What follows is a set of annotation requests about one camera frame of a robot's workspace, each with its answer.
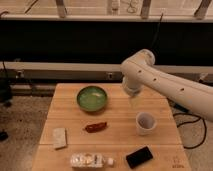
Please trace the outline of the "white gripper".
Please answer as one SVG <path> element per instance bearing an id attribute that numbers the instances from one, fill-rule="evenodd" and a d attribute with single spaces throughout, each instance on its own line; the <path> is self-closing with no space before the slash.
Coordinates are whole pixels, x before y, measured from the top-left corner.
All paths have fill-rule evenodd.
<path id="1" fill-rule="evenodd" d="M 123 77 L 122 88 L 130 97 L 137 96 L 141 92 L 141 85 L 126 76 Z"/>

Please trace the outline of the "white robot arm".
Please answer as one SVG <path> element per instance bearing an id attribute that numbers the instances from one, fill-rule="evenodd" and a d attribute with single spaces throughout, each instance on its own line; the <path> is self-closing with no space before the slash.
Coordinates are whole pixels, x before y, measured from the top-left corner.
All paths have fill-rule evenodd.
<path id="1" fill-rule="evenodd" d="M 167 74 L 153 67 L 154 54 L 142 49 L 121 64 L 123 90 L 131 97 L 142 86 L 157 91 L 184 108 L 213 122 L 213 87 Z"/>

